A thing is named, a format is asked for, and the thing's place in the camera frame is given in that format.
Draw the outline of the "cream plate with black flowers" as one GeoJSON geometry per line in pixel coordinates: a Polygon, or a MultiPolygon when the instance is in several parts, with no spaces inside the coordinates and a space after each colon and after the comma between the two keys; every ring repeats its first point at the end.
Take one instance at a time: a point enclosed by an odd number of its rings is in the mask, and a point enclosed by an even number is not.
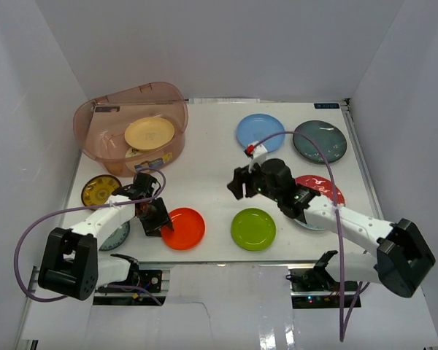
{"type": "Polygon", "coordinates": [[[138,149],[135,149],[133,147],[130,147],[126,152],[125,158],[132,158],[132,157],[141,156],[141,155],[144,155],[144,152],[142,152],[138,149]]]}

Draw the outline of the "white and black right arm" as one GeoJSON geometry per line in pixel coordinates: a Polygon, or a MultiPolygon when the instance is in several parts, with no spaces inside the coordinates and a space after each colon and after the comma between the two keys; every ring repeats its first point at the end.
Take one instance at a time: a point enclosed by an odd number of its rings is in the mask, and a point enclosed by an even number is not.
{"type": "Polygon", "coordinates": [[[362,281],[410,298],[436,263],[414,222],[389,222],[335,206],[317,190],[296,183],[283,160],[235,168],[227,188],[238,200],[267,197],[286,217],[324,228],[363,249],[361,254],[325,252],[310,271],[291,279],[307,290],[330,291],[343,281],[362,281]]]}

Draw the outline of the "beige plastic plate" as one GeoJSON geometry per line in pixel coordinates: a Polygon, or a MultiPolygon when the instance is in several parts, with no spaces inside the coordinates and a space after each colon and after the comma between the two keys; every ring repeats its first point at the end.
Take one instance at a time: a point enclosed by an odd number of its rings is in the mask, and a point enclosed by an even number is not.
{"type": "Polygon", "coordinates": [[[126,143],[140,151],[150,151],[168,144],[175,128],[162,117],[146,117],[131,123],[124,133],[126,143]]]}

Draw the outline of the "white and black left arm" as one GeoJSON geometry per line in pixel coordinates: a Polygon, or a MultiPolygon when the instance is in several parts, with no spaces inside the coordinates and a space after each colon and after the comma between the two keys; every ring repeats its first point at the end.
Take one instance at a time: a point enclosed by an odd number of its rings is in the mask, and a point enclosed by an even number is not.
{"type": "Polygon", "coordinates": [[[78,300],[88,299],[99,287],[136,289],[140,276],[137,259],[124,254],[103,255],[100,249],[133,218],[148,235],[159,236],[162,228],[172,228],[160,196],[165,186],[166,178],[139,172],[131,184],[114,190],[82,222],[53,229],[39,269],[39,287],[78,300]]]}

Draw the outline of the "lime green plastic plate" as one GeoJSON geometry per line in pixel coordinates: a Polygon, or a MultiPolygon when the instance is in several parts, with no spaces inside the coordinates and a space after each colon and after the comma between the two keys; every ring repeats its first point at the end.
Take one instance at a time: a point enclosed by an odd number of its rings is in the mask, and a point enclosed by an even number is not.
{"type": "Polygon", "coordinates": [[[231,222],[231,237],[240,248],[259,252],[269,248],[276,237],[277,227],[265,211],[248,208],[238,212],[231,222]]]}

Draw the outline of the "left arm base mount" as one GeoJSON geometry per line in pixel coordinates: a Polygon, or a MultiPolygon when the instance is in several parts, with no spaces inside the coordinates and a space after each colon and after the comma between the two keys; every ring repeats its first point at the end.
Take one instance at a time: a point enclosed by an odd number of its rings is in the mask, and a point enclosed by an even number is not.
{"type": "Polygon", "coordinates": [[[170,271],[140,270],[131,282],[114,282],[130,288],[100,287],[93,298],[95,306],[162,306],[169,289],[170,271]]]}

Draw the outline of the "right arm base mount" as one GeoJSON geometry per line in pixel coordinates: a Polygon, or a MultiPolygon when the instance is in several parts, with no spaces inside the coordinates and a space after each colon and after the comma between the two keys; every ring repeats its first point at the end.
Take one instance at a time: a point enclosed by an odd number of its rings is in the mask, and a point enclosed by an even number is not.
{"type": "Polygon", "coordinates": [[[285,279],[290,283],[294,310],[339,308],[339,282],[324,270],[334,255],[337,251],[328,251],[311,268],[289,270],[285,279]]]}

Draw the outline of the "orange plastic plate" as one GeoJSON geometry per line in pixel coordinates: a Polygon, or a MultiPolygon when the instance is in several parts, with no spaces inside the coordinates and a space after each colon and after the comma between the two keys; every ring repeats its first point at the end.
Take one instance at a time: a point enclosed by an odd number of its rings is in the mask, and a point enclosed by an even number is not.
{"type": "Polygon", "coordinates": [[[173,229],[162,227],[161,237],[173,250],[185,251],[197,246],[204,237],[206,226],[200,213],[191,208],[177,208],[169,212],[173,229]]]}

